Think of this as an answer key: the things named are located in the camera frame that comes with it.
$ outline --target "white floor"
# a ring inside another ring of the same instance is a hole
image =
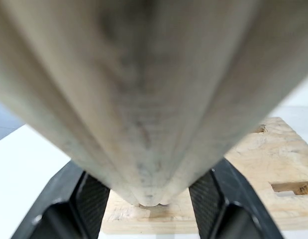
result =
[[[308,143],[308,108],[280,107],[283,118]],[[69,157],[24,125],[0,140],[0,239],[10,238],[49,179]],[[287,239],[308,239],[308,231],[283,232]],[[123,239],[198,239],[198,235],[103,235]]]

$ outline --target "wooden pallet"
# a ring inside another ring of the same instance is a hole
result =
[[[269,118],[225,156],[249,180],[281,230],[308,229],[308,145],[281,118]],[[133,206],[111,192],[106,234],[197,233],[188,190],[168,206]]]

